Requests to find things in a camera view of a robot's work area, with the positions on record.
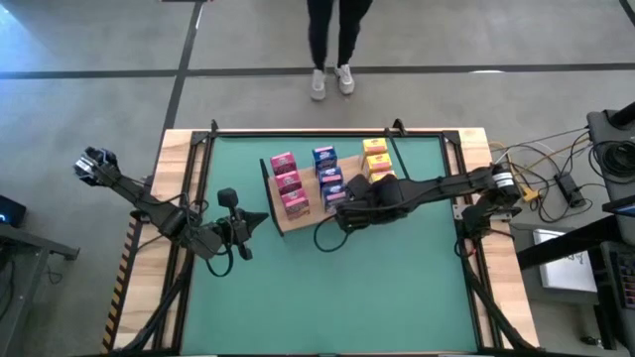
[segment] leg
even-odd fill
[[[324,71],[328,23],[332,13],[333,0],[307,0],[309,8],[309,45],[316,69]]]
[[[339,0],[339,57],[337,67],[348,64],[355,50],[361,19],[373,0]]]

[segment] green tabletop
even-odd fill
[[[396,140],[411,179],[445,175],[438,138]],[[311,149],[327,145],[335,145],[345,158],[360,154],[361,138],[216,139],[206,219],[227,215],[217,205],[216,192],[229,186],[238,192],[241,208],[268,212],[259,159],[268,162],[291,151],[299,168],[310,167]],[[392,151],[391,158],[402,178]],[[269,218],[248,242],[254,259],[245,262],[235,254],[226,278],[215,278],[196,259],[182,353],[476,350],[461,263],[453,253],[456,235],[448,200],[355,232],[330,254],[314,246],[313,229],[280,237]],[[323,246],[334,246],[342,233],[328,223],[319,237]],[[222,272],[226,257],[213,259],[212,266]]]

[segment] concrete floor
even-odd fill
[[[193,4],[154,0],[0,0],[0,71],[176,69]],[[309,67],[302,0],[215,1],[203,6],[190,68]],[[331,24],[331,60],[336,22]],[[635,27],[617,0],[375,0],[353,65],[570,64],[635,62]],[[193,77],[176,128],[479,126],[512,144],[584,125],[591,110],[635,99],[635,71],[363,74],[353,96],[328,79],[323,103],[309,100],[307,76]],[[121,254],[123,199],[73,177],[84,147],[110,148],[124,172],[153,168],[175,81],[167,78],[0,80],[0,193],[30,209],[27,229],[81,247],[72,264],[52,262],[63,282],[42,282],[28,322],[25,356],[95,353]],[[546,141],[559,148],[575,135]],[[528,152],[521,163],[536,159]],[[548,166],[540,167],[553,174]],[[579,183],[599,182],[584,157]],[[563,225],[601,216],[605,192]],[[564,203],[550,197],[548,209]],[[528,210],[516,222],[535,223]],[[579,342],[588,309],[532,301],[550,351],[605,352]]]

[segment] shoe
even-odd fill
[[[335,75],[337,75],[341,93],[344,95],[352,94],[355,89],[355,81],[353,80],[353,75],[350,74],[350,66],[343,64],[340,68],[336,68]]]
[[[324,72],[319,69],[314,69],[314,79],[311,84],[311,98],[313,100],[324,100],[326,98],[325,80]]]

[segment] power adapter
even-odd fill
[[[555,175],[554,179],[558,184],[560,192],[563,193],[565,200],[569,203],[569,207],[577,208],[586,204],[586,200],[582,197],[582,193],[580,193],[577,184],[575,184],[570,174],[562,174],[561,176]]]

